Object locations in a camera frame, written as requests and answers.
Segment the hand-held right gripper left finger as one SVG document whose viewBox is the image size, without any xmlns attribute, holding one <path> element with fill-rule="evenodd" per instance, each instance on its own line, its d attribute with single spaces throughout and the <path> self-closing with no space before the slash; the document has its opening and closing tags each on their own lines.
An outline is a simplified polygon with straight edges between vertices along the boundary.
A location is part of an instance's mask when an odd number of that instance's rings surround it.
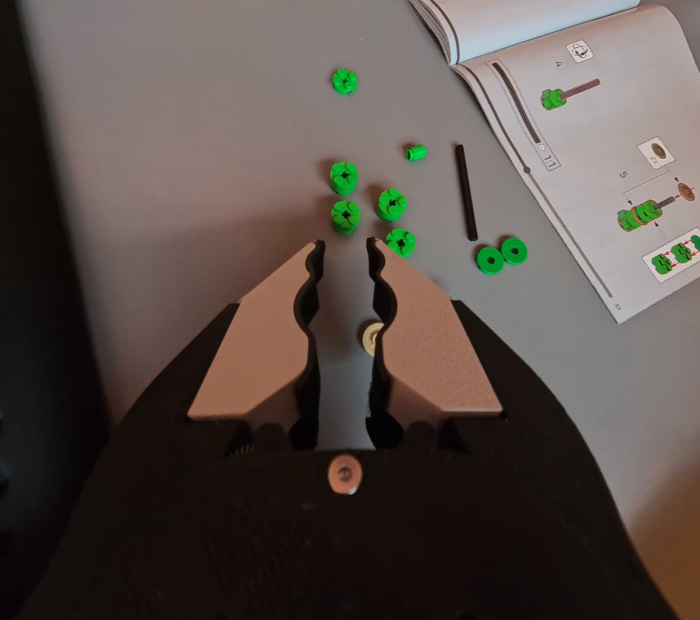
<svg viewBox="0 0 700 620">
<path fill-rule="evenodd" d="M 195 396 L 192 421 L 278 425 L 296 449 L 319 436 L 320 370 L 311 320 L 326 244 L 306 244 L 243 296 Z"/>
</svg>

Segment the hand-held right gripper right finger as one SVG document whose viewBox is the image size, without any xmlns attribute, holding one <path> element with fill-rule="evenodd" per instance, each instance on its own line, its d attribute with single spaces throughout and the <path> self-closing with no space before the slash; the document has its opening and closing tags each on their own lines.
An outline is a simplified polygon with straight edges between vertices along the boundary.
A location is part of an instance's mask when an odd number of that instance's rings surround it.
<svg viewBox="0 0 700 620">
<path fill-rule="evenodd" d="M 367 240 L 376 338 L 366 428 L 376 449 L 396 448 L 415 423 L 503 413 L 445 290 L 388 244 Z"/>
</svg>

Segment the grey desk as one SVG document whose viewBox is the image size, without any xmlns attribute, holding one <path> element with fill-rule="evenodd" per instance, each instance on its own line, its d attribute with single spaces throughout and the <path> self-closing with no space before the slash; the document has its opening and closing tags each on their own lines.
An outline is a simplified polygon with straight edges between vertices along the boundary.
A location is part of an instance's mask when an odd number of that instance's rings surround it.
<svg viewBox="0 0 700 620">
<path fill-rule="evenodd" d="M 699 561 L 699 283 L 616 325 L 407 0 L 19 0 L 113 417 L 226 303 L 326 240 L 319 446 L 369 445 L 365 239 L 411 208 L 413 263 L 572 416 L 654 574 Z M 338 94 L 338 68 L 358 76 Z M 469 241 L 462 144 L 478 231 Z M 427 147 L 425 159 L 405 150 Z M 347 196 L 330 169 L 358 169 Z M 333 230 L 338 201 L 361 210 Z M 479 270 L 515 237 L 521 265 Z"/>
</svg>

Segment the black axle rod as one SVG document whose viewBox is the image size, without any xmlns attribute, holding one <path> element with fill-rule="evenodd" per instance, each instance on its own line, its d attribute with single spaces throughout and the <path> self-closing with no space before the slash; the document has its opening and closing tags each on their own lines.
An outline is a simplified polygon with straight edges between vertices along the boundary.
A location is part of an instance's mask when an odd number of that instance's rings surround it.
<svg viewBox="0 0 700 620">
<path fill-rule="evenodd" d="M 464 146 L 459 143 L 456 144 L 454 147 L 454 154 L 456 157 L 456 164 L 459 176 L 460 193 L 463 203 L 463 213 L 466 222 L 466 232 L 469 241 L 476 243 L 478 240 L 478 231 Z"/>
</svg>

